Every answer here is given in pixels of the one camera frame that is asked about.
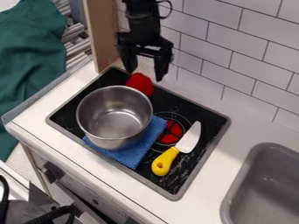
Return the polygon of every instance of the bowl rim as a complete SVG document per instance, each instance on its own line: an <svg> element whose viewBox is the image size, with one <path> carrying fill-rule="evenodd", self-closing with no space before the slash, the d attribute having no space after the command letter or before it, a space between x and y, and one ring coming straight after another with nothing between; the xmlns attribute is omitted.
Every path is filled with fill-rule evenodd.
<svg viewBox="0 0 299 224"><path fill-rule="evenodd" d="M80 119L79 119L79 110L81 108L81 105L87 100L89 99L92 95L95 95L97 94L98 92L102 91L102 90L106 90L106 89L110 89L110 88L124 88L124 89L127 89L127 90L130 90L130 91L134 91L138 94L140 94L144 99L145 101L149 104L149 110L150 110L150 115L149 115L149 120L146 122L145 125L143 125L143 127L141 129L139 129L135 134L131 134L131 135L128 135L128 136L122 136L122 137L102 137L102 136L95 136L94 134L90 133L89 131L87 131L85 128L83 128L81 122L80 122ZM98 139L101 139L101 140L122 140L122 139L128 139L130 137L134 137L140 133L142 133L150 124L151 120L152 120L152 117L153 117L153 106L150 102L150 99L149 97L144 94L143 92L139 91L138 89L135 89L133 87L127 87L127 86L121 86L121 85L115 85L115 86L108 86L108 87L100 87L96 90L94 90L93 92L89 93L88 95L86 95L82 100L81 102L79 103L78 107L76 108L76 120L77 120L77 123L79 124L79 127L85 132L87 133L88 135L92 136L92 137L95 137L95 138L98 138Z"/></svg>

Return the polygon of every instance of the red object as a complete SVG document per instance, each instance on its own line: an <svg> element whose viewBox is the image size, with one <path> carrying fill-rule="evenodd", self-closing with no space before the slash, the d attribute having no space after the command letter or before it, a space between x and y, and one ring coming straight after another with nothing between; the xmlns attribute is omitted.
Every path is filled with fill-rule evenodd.
<svg viewBox="0 0 299 224"><path fill-rule="evenodd" d="M167 127L157 141L161 144L174 144L178 142L183 134L183 128L178 122L167 120Z"/></svg>
<svg viewBox="0 0 299 224"><path fill-rule="evenodd" d="M133 73L127 81L127 87L138 89L148 97L154 94L153 82L142 73Z"/></svg>

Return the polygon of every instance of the metal bowl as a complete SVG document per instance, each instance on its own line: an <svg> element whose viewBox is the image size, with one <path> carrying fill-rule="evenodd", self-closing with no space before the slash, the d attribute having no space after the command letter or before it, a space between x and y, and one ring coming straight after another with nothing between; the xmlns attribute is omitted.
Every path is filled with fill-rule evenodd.
<svg viewBox="0 0 299 224"><path fill-rule="evenodd" d="M76 118L90 141L106 150L135 144L150 124L153 108L142 92L125 86L99 88L79 104Z"/></svg>

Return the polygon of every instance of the blue cloth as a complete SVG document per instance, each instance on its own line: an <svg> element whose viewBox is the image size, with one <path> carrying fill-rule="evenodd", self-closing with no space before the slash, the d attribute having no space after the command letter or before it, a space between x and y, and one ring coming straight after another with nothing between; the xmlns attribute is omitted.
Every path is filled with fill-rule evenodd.
<svg viewBox="0 0 299 224"><path fill-rule="evenodd" d="M128 168L135 169L142 161L151 145L166 128L166 121L160 117L153 116L147 129L144 131L143 138L133 147L122 150L104 150L93 144L86 136L83 141L86 145L116 161L126 165Z"/></svg>

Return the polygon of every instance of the gray sink basin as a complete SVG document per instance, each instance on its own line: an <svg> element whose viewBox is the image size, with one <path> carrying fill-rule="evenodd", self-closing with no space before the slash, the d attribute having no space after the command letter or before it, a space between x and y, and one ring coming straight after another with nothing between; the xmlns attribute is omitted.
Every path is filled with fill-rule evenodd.
<svg viewBox="0 0 299 224"><path fill-rule="evenodd" d="M298 224L299 154L263 143L249 153L220 208L225 224Z"/></svg>

